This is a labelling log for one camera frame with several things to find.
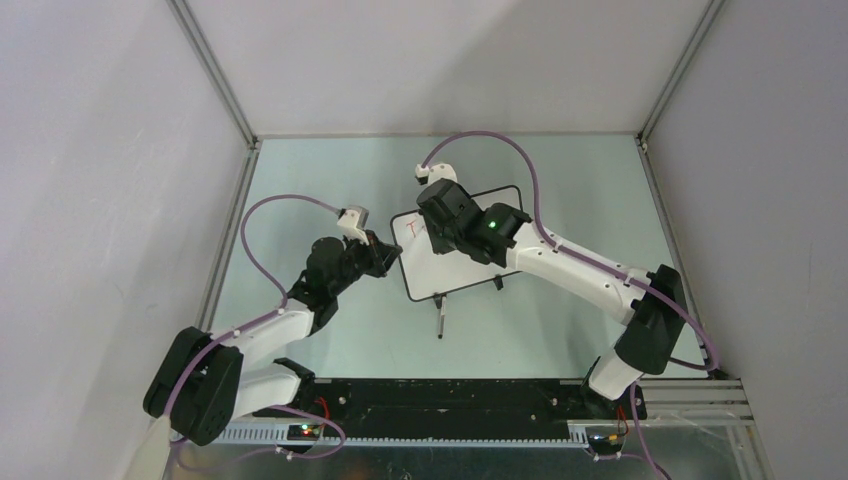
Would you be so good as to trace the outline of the white board black frame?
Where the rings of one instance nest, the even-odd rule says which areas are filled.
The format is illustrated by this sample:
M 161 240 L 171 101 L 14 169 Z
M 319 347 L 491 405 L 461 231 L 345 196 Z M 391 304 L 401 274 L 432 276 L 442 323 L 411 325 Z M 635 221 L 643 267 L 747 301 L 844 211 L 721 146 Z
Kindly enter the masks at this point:
M 390 229 L 395 243 L 401 247 L 399 257 L 407 296 L 423 302 L 450 293 L 493 282 L 503 287 L 502 278 L 516 271 L 494 263 L 483 265 L 459 251 L 445 254 L 433 252 L 424 217 L 418 210 L 393 216 Z

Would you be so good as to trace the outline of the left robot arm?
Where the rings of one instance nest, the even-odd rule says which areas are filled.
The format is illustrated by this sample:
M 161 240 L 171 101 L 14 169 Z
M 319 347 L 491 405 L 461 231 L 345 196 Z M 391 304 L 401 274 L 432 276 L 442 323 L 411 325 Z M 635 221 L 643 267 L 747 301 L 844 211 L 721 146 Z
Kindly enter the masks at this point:
M 339 296 L 364 276 L 385 277 L 402 248 L 380 241 L 316 240 L 284 306 L 218 336 L 196 327 L 173 340 L 142 401 L 153 418 L 166 416 L 171 428 L 204 446 L 239 417 L 280 405 L 304 416 L 316 403 L 307 370 L 278 358 L 281 349 L 325 327 L 338 310 Z

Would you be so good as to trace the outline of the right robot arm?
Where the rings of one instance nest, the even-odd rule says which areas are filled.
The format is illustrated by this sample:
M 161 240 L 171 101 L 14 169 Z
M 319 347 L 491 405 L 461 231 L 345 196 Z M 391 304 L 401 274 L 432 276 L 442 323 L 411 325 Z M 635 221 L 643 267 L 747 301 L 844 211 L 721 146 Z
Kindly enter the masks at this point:
M 417 197 L 432 250 L 460 252 L 482 265 L 517 270 L 556 285 L 601 309 L 624 331 L 590 369 L 581 392 L 585 411 L 606 418 L 626 390 L 670 363 L 686 323 L 679 273 L 626 268 L 565 240 L 505 203 L 482 208 L 457 182 L 440 179 Z

